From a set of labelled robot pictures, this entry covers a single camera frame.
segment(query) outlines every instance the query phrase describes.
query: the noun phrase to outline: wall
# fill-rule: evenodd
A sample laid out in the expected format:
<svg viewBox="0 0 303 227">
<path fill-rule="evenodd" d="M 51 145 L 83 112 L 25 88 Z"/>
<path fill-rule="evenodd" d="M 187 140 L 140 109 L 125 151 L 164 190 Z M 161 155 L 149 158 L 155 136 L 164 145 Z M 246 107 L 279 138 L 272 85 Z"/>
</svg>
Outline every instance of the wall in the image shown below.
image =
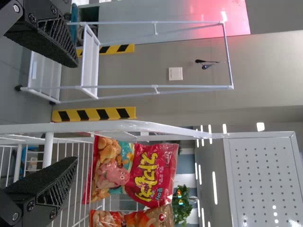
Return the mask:
<svg viewBox="0 0 303 227">
<path fill-rule="evenodd" d="M 173 125 L 202 122 L 302 120 L 303 31 L 229 37 L 234 91 L 146 96 L 56 105 L 74 107 L 136 106 L 139 120 Z M 224 61 L 221 38 L 137 45 L 135 53 L 101 56 L 100 85 L 228 83 L 225 64 L 201 70 L 195 59 Z M 168 67 L 183 67 L 183 81 L 167 80 Z M 62 84 L 77 84 L 79 69 L 62 70 Z M 138 89 L 137 92 L 151 90 Z M 99 90 L 100 96 L 134 90 Z M 87 97 L 61 91 L 63 99 Z"/>
<path fill-rule="evenodd" d="M 234 0 L 123 0 L 98 4 L 99 21 L 220 21 L 221 11 L 225 11 L 227 35 L 250 34 L 245 1 Z M 157 25 L 158 33 L 176 29 L 202 26 Z M 147 44 L 176 40 L 220 37 L 221 27 L 192 30 L 155 36 L 153 24 L 150 25 L 102 25 L 99 27 L 100 42 L 129 39 L 124 43 Z"/>
<path fill-rule="evenodd" d="M 252 34 L 302 30 L 301 0 L 246 0 Z"/>
</svg>

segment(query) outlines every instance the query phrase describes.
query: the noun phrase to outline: chip bag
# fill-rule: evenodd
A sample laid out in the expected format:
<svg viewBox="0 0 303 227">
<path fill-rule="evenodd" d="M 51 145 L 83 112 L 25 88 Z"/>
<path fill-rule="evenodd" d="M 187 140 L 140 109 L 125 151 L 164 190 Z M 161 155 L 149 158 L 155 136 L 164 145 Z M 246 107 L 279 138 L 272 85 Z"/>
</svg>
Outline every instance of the chip bag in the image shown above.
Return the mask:
<svg viewBox="0 0 303 227">
<path fill-rule="evenodd" d="M 174 218 L 171 204 L 130 214 L 91 210 L 90 227 L 173 227 Z"/>
<path fill-rule="evenodd" d="M 89 169 L 82 204 L 119 193 L 150 208 L 171 203 L 177 155 L 178 144 L 142 145 L 96 136 L 93 175 Z"/>
</svg>

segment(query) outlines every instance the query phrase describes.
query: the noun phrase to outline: gray floor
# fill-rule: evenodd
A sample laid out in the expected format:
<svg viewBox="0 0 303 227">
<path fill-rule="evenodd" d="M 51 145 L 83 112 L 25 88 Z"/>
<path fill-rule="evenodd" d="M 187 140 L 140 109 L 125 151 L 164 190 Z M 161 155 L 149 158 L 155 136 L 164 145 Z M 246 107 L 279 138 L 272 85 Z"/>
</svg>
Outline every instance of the gray floor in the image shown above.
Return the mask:
<svg viewBox="0 0 303 227">
<path fill-rule="evenodd" d="M 70 4 L 53 0 L 63 12 Z M 52 106 L 48 101 L 26 92 L 16 92 L 14 86 L 27 85 L 30 51 L 6 37 L 0 37 L 0 124 L 50 122 Z"/>
</svg>

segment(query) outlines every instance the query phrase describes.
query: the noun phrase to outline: potted plant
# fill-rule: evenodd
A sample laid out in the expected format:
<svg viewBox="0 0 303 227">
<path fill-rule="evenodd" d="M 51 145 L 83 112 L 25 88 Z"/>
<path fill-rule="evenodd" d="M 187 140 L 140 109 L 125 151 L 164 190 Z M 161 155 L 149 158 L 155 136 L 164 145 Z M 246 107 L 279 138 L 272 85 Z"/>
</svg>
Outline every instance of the potted plant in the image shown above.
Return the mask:
<svg viewBox="0 0 303 227">
<path fill-rule="evenodd" d="M 182 222 L 182 226 L 186 226 L 186 219 L 190 215 L 193 206 L 189 203 L 189 195 L 186 185 L 178 185 L 173 194 L 172 209 L 174 212 L 175 225 Z"/>
</svg>

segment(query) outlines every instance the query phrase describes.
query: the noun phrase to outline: pegboard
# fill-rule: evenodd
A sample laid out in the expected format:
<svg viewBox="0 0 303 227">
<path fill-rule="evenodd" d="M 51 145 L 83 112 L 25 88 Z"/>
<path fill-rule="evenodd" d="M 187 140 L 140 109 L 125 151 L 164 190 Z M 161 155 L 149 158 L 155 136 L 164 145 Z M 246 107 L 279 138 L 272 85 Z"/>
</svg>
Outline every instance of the pegboard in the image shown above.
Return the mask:
<svg viewBox="0 0 303 227">
<path fill-rule="evenodd" d="M 297 160 L 298 148 L 293 146 L 287 137 L 225 139 L 234 226 L 303 225 L 303 200 L 297 173 L 302 163 Z"/>
</svg>

